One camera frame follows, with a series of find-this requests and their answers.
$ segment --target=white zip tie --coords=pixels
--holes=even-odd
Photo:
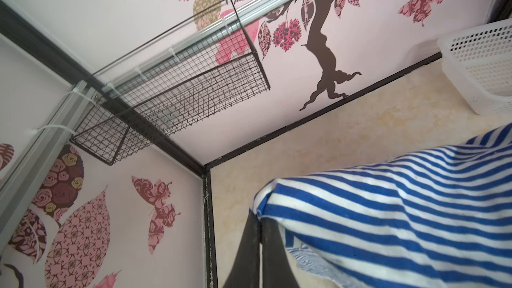
[[[61,128],[61,129],[64,129],[65,131],[69,131],[71,132],[73,135],[76,135],[76,131],[74,131],[73,129],[69,128],[68,126],[64,126],[64,125],[44,125],[42,127],[40,127],[39,129],[29,129],[29,134],[34,136],[34,135],[37,135],[37,133],[45,128]]]
[[[226,18],[225,17],[222,17],[222,24],[224,25],[224,28],[226,28],[226,32],[229,35],[229,30],[227,29],[227,23],[226,23]]]
[[[121,93],[119,91],[117,91],[116,87],[114,87],[114,85],[112,85],[112,83],[108,83],[106,86],[109,87],[110,89],[112,89],[113,92],[117,93],[118,96],[121,96]]]
[[[171,47],[169,48],[169,52],[174,56],[174,58],[177,59],[177,61],[181,61],[180,58],[178,58],[178,56],[176,55],[176,53],[174,52],[174,49]]]
[[[147,80],[147,77],[146,77],[146,76],[144,76],[144,74],[140,71],[140,68],[139,68],[139,67],[135,68],[135,71],[139,73],[139,76],[141,76],[141,77],[142,77],[142,79]]]

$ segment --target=black wire mesh basket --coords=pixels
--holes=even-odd
[[[200,120],[269,90],[258,53],[231,0],[215,3],[184,22],[212,11],[219,12],[221,6],[229,2],[236,16],[234,22],[225,23],[211,35],[173,52],[147,69],[137,69],[139,75],[103,93],[70,141],[113,165]],[[117,107],[120,103],[128,107]]]

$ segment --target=white wall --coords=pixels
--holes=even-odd
[[[154,147],[139,151],[113,166],[77,150],[83,160],[83,186],[61,222],[104,189],[110,216],[110,244],[89,287],[118,271],[121,272],[116,287],[204,287],[202,181]],[[176,212],[181,213],[172,227],[165,228],[153,254],[148,249],[148,231],[154,207],[138,195],[131,182],[132,175],[149,179],[153,184],[158,179],[172,182],[166,203],[172,203]],[[47,231],[47,246],[42,258],[33,264],[32,259],[7,246],[2,253],[2,263],[14,265],[22,273],[25,287],[44,288],[45,262],[59,226],[34,204],[30,208],[41,218]],[[3,273],[0,286],[16,288],[14,272],[5,266],[0,266],[0,270]]]
[[[0,179],[29,144],[28,130],[42,125],[69,89],[69,83],[0,35],[0,144],[14,148]]]
[[[90,71],[193,14],[195,0],[6,0],[38,29]],[[486,22],[492,0],[444,0],[432,3],[422,26],[398,11],[410,0],[359,0],[345,4],[341,17],[333,4],[323,24],[336,70],[361,72],[336,85],[347,95],[368,87],[438,51],[436,40],[447,33]],[[270,25],[301,20],[302,0]],[[207,163],[252,140],[293,123],[339,99],[323,92],[299,111],[317,88],[323,70],[304,44],[310,28],[285,52],[273,44],[262,60],[271,90],[228,108],[172,136],[200,162]]]

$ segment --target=white plastic basket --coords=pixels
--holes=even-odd
[[[478,114],[512,111],[512,19],[437,42],[446,76]]]

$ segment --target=striped fabric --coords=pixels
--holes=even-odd
[[[285,229],[299,267],[345,288],[512,287],[511,129],[274,179],[251,210]]]

